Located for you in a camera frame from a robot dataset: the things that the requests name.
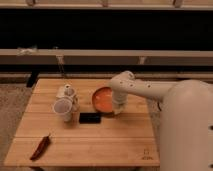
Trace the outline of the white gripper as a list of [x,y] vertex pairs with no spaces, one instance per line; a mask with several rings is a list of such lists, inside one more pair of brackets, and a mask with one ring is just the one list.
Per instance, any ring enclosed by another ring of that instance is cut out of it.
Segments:
[[119,92],[112,93],[112,105],[113,105],[113,112],[115,115],[121,113],[124,110],[126,103],[127,103],[126,93],[119,93]]

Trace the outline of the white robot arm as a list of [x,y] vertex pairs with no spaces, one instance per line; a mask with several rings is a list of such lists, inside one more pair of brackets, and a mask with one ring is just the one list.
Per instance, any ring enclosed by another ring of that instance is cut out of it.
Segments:
[[160,171],[213,171],[213,84],[142,81],[130,71],[109,81],[114,111],[129,94],[160,101]]

